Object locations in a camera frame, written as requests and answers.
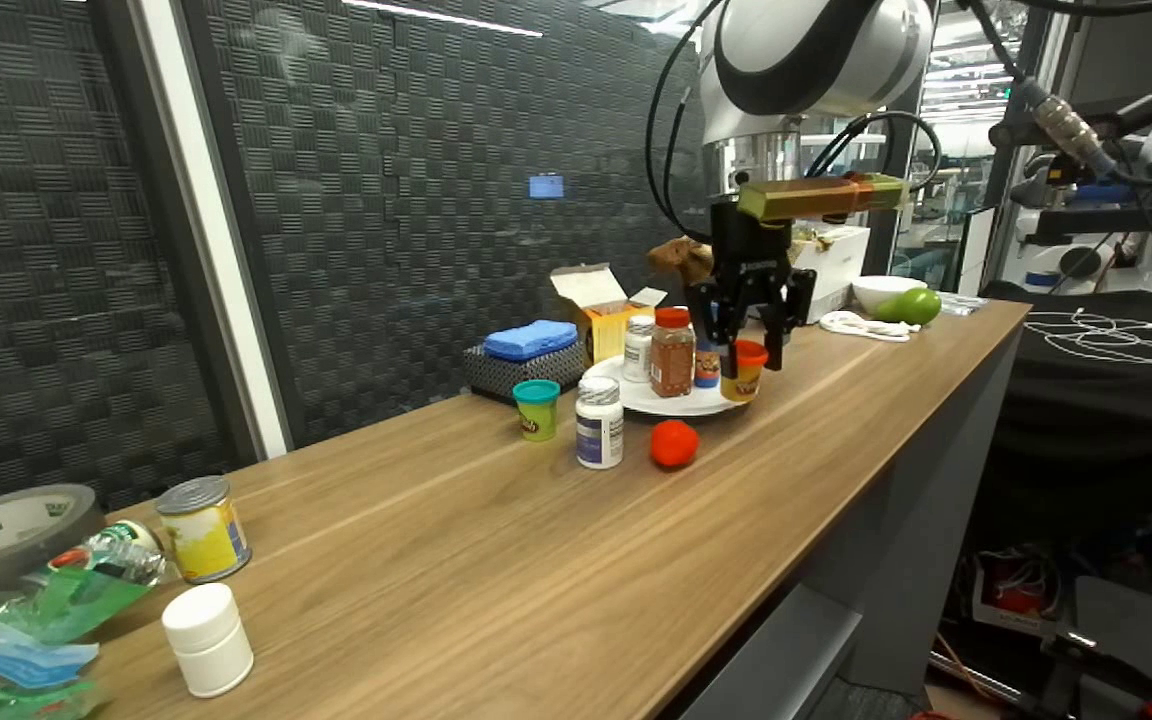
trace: plate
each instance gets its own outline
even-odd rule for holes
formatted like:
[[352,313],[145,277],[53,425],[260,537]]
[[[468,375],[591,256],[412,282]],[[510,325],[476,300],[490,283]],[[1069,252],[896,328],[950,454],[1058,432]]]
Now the plate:
[[723,401],[718,388],[692,388],[688,396],[656,396],[652,384],[624,384],[619,356],[591,365],[587,373],[607,373],[619,384],[619,403],[641,418],[718,418],[744,403]]

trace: spice jar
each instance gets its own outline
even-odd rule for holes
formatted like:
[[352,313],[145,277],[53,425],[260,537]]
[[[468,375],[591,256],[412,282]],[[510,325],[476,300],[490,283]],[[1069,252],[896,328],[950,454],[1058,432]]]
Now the spice jar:
[[648,384],[656,396],[688,396],[696,368],[696,334],[688,303],[661,303],[648,345]]

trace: wall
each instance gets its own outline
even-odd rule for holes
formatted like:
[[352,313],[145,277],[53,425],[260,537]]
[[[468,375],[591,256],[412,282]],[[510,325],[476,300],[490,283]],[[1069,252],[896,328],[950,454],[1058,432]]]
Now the wall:
[[[576,0],[421,7],[542,41],[336,0],[202,4],[294,445],[461,392],[461,352],[530,320],[546,268],[611,259],[641,288],[645,252],[672,235],[641,168],[672,41]],[[681,150],[677,185],[696,218],[692,123]],[[526,198],[542,171],[563,182],[558,200]]]
[[84,4],[0,0],[0,494],[240,464],[157,239]]

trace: red ball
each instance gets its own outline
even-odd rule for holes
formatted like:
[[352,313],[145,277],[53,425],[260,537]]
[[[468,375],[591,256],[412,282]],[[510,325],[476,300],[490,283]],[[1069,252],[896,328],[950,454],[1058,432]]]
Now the red ball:
[[652,464],[688,470],[696,459],[700,432],[682,419],[661,419],[652,427]]

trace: small bottle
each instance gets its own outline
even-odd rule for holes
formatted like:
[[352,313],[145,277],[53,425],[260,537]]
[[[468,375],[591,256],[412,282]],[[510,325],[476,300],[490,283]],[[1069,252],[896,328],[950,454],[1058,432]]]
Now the small bottle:
[[652,334],[656,334],[656,316],[641,313],[629,320],[619,384],[648,384]]
[[718,345],[696,337],[696,388],[718,388]]
[[256,665],[229,583],[194,583],[181,592],[165,610],[161,623],[193,696],[219,696]]
[[728,403],[746,403],[760,392],[765,365],[766,365],[766,320],[765,320],[765,310],[744,310],[736,341],[723,352],[723,381],[718,381],[723,401]]
[[696,334],[688,303],[656,310],[648,384],[656,396],[688,396],[696,375]]
[[615,470],[624,457],[624,403],[611,375],[584,375],[576,396],[576,459]]

